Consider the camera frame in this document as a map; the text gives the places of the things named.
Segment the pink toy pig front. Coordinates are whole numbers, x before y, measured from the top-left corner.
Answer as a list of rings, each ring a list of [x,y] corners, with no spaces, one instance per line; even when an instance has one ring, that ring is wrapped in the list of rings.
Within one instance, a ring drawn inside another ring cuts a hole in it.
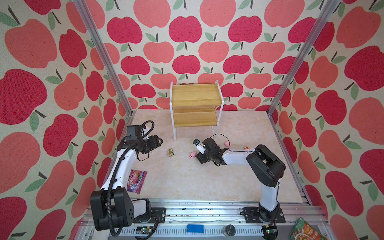
[[[197,153],[196,152],[192,152],[192,153],[190,153],[190,159],[193,159],[193,158],[195,158],[196,157],[196,155],[197,155]]]

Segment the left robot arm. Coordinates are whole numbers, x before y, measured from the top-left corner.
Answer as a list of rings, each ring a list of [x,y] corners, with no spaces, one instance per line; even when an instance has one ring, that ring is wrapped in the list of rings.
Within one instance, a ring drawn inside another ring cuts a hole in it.
[[[101,189],[92,192],[90,197],[96,231],[116,238],[124,227],[136,220],[154,220],[154,226],[144,232],[143,238],[147,240],[156,232],[161,218],[152,212],[149,199],[131,200],[127,191],[132,166],[139,160],[139,154],[149,155],[163,143],[157,135],[151,135],[154,127],[151,120],[127,127],[126,136],[117,146],[117,158],[110,175]]]

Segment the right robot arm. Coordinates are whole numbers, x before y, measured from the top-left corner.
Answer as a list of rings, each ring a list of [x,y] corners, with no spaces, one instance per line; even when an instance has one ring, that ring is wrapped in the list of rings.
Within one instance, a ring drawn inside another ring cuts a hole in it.
[[[284,176],[286,165],[265,145],[253,150],[231,150],[220,148],[212,138],[204,141],[195,139],[193,145],[198,149],[196,158],[201,164],[213,162],[216,166],[247,165],[262,184],[262,199],[259,202],[257,216],[263,223],[274,222],[278,216],[279,180]]]

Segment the purple snack bag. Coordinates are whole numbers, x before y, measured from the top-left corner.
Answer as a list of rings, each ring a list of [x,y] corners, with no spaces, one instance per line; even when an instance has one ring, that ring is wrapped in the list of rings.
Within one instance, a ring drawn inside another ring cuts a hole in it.
[[[147,171],[131,170],[127,184],[127,191],[140,194],[147,173]]]

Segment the round black knob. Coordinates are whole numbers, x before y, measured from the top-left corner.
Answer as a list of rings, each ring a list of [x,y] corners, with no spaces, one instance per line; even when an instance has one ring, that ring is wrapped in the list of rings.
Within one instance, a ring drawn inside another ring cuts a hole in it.
[[[227,237],[233,237],[236,234],[236,228],[233,225],[227,225],[223,228],[223,234]]]

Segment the green snack bag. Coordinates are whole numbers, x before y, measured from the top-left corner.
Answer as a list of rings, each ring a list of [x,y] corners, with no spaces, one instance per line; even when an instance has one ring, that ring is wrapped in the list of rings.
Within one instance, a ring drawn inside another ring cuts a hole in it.
[[[299,218],[289,235],[290,240],[326,240],[323,235],[318,233],[303,218]]]

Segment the wooden two-tier shelf white frame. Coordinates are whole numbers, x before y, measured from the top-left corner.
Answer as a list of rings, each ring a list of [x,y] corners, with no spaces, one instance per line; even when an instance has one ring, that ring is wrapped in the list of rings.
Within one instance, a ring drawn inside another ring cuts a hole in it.
[[[224,109],[219,81],[213,84],[170,85],[170,112],[173,138],[177,128],[211,127],[217,134]]]

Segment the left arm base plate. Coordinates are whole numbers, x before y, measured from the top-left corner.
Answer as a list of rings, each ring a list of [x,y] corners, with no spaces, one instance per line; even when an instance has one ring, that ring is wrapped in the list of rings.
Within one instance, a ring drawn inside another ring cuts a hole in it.
[[[134,219],[134,224],[154,224],[156,222],[156,218],[153,217],[153,215],[157,215],[158,222],[160,224],[164,224],[166,217],[166,208],[152,208],[151,213],[149,215],[142,215]]]

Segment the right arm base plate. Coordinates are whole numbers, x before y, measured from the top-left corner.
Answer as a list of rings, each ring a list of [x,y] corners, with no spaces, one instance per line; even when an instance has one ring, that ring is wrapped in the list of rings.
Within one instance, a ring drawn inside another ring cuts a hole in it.
[[[247,224],[284,224],[286,223],[285,216],[280,206],[277,206],[272,212],[263,207],[243,208],[240,212]]]

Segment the blue block on rail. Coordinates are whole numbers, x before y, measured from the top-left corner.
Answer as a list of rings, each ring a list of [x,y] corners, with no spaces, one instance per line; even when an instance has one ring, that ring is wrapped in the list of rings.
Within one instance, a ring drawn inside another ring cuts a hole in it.
[[[188,224],[187,233],[203,234],[205,232],[204,225]]]

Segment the left aluminium frame post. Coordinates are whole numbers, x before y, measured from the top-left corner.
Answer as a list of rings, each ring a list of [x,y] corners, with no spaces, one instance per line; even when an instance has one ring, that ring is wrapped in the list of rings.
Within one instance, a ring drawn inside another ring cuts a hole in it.
[[[91,40],[93,41],[95,48],[98,51],[98,54],[101,58],[101,61],[106,69],[107,74],[109,75],[112,84],[117,91],[117,95],[119,96],[123,107],[125,108],[128,117],[133,116],[133,109],[128,101],[128,98],[125,94],[125,90],[123,88],[123,85],[120,81],[120,78],[113,66],[112,59],[107,51],[107,48],[105,47],[104,42],[102,41],[102,38],[100,37],[99,31],[97,29],[96,23],[93,20],[92,14],[90,9],[87,6],[86,1],[79,1],[75,0],[76,8],[90,34]]]

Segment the aluminium frame post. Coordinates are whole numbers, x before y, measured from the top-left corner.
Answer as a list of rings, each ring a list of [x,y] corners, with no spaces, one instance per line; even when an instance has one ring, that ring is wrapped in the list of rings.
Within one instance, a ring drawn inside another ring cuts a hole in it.
[[[98,54],[101,58],[101,61],[106,69],[107,74],[109,75],[112,84],[117,91],[117,95],[119,96],[123,107],[125,108],[128,117],[133,116],[133,109],[128,101],[128,98],[125,94],[125,90],[123,88],[123,85],[120,81],[120,78],[113,66],[112,59],[107,51],[107,48],[105,47],[104,42],[102,41],[102,38],[100,37],[99,31],[97,29],[96,23],[93,20],[92,14],[90,9],[87,6],[86,1],[79,1],[75,0],[76,8],[90,34],[91,40],[93,41],[95,48],[98,51]]]
[[[281,87],[279,88],[276,96],[273,98],[271,105],[267,111],[268,117],[271,119],[274,110],[281,101],[285,91],[288,89],[290,82],[294,79],[294,76],[298,72],[300,66],[304,62],[307,54],[310,52],[314,46],[315,41],[318,39],[321,31],[325,27],[330,16],[333,14],[334,10],[338,7],[338,4],[341,1],[329,0],[325,3],[322,8],[319,17],[316,19],[314,26],[312,27],[306,41],[303,43],[303,47],[300,49],[299,54],[297,55],[295,61],[293,62],[287,76],[284,78]]]

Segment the right aluminium frame post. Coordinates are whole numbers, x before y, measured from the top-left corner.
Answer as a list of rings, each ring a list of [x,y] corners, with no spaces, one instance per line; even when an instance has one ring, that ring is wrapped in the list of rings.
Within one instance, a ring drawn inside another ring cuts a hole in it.
[[[338,7],[338,4],[341,1],[329,0],[325,3],[322,8],[319,17],[316,19],[314,26],[312,27],[306,41],[303,43],[303,47],[300,49],[299,54],[297,55],[295,61],[293,62],[287,76],[284,78],[281,87],[279,88],[276,96],[273,98],[271,105],[267,111],[268,117],[271,119],[274,110],[281,101],[285,91],[288,89],[290,82],[294,79],[294,76],[298,72],[300,66],[304,62],[307,54],[310,52],[314,46],[315,41],[318,39],[321,31],[325,27],[330,16],[333,14],[334,10]]]

